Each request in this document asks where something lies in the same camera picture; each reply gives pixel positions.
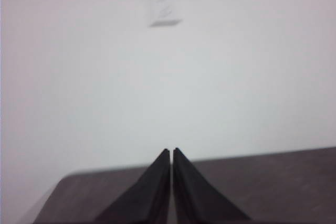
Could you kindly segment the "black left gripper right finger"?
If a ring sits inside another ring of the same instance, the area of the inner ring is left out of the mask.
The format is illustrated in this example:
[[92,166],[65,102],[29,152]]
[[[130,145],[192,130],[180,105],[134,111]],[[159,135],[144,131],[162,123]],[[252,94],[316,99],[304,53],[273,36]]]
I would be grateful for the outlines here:
[[221,194],[179,149],[173,151],[174,183],[193,223],[249,222],[251,217]]

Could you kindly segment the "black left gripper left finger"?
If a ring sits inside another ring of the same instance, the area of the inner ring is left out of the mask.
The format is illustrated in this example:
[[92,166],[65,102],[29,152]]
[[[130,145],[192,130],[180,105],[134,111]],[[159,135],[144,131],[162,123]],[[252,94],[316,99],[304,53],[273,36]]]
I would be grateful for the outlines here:
[[170,196],[170,151],[164,149],[135,184],[110,204],[95,221],[155,223]]

